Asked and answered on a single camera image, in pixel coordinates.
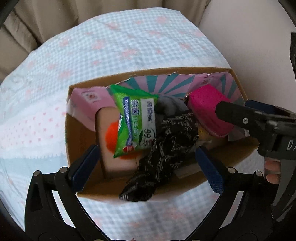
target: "cardboard box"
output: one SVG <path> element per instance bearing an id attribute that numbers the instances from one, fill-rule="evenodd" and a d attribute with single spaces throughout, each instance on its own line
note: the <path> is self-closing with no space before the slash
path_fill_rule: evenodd
<path id="1" fill-rule="evenodd" d="M 247 96 L 232 69 L 204 67 L 149 69 L 97 78 L 70 86 L 68 98 L 71 96 L 73 89 L 76 87 L 89 88 L 92 86 L 108 86 L 110 84 L 116 84 L 120 81 L 126 80 L 132 76 L 172 74 L 176 72 L 179 74 L 210 74 L 215 72 L 229 72 L 235 79 L 244 100 L 247 100 Z M 90 131 L 68 114 L 66 115 L 65 129 L 67 157 L 70 165 L 78 157 L 80 157 L 91 144 L 97 144 L 99 136 L 97 131 L 96 133 Z M 227 145 L 212 149 L 210 152 L 214 157 L 219 158 L 226 166 L 229 167 L 244 160 L 253 152 L 254 149 L 257 148 L 257 146 L 257 140 L 247 137 L 239 141 L 229 142 Z M 124 188 L 127 180 L 131 177 L 131 173 L 126 173 L 126 175 L 126 177 L 122 178 L 110 178 L 110 176 L 106 177 L 102 162 L 98 161 L 84 190 L 78 193 L 78 195 L 99 201 L 117 202 L 119 201 L 118 195 Z M 167 201 L 172 197 L 180 195 L 198 186 L 204 181 L 206 181 L 206 178 L 202 172 L 195 173 L 182 179 L 174 177 L 170 183 L 157 188 L 151 200 Z"/>

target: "pink pouch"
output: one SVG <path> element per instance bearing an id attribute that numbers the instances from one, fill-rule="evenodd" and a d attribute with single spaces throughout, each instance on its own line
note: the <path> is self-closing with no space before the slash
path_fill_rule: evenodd
<path id="1" fill-rule="evenodd" d="M 220 101 L 230 102 L 227 97 L 208 84 L 190 93 L 188 107 L 211 135 L 225 137 L 234 125 L 218 119 L 215 110 Z"/>

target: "white letter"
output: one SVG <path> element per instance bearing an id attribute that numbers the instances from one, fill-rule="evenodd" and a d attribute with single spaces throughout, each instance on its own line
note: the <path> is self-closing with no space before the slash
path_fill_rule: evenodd
<path id="1" fill-rule="evenodd" d="M 290 150 L 292 148 L 293 142 L 294 142 L 293 140 L 289 140 L 289 144 L 288 144 L 287 150 Z"/>

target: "green plastic packaging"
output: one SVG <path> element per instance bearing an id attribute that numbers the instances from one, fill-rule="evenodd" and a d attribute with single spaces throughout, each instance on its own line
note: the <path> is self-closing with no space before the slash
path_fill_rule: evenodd
<path id="1" fill-rule="evenodd" d="M 118 138 L 114 157 L 148 149 L 156 136 L 154 105 L 158 95 L 110 85 L 119 108 Z"/>

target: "metal pin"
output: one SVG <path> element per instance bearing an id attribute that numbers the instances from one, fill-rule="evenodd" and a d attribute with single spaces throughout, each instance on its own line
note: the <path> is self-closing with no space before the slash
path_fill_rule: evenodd
<path id="1" fill-rule="evenodd" d="M 230 168 L 228 168 L 228 172 L 233 174 L 233 173 L 235 173 L 235 169 L 233 167 L 230 167 Z"/>
<path id="2" fill-rule="evenodd" d="M 260 172 L 260 171 L 256 171 L 256 175 L 257 175 L 258 177 L 261 177 L 261 176 L 262 176 L 262 172 Z"/>
<path id="3" fill-rule="evenodd" d="M 65 173 L 67 170 L 68 170 L 67 167 L 62 167 L 59 171 L 60 171 L 61 173 Z"/>
<path id="4" fill-rule="evenodd" d="M 244 124 L 247 124 L 249 120 L 248 120 L 247 117 L 245 117 L 242 121 L 243 121 Z"/>
<path id="5" fill-rule="evenodd" d="M 34 173 L 33 173 L 34 176 L 38 176 L 39 174 L 40 174 L 40 171 L 38 171 L 38 170 L 34 171 Z"/>

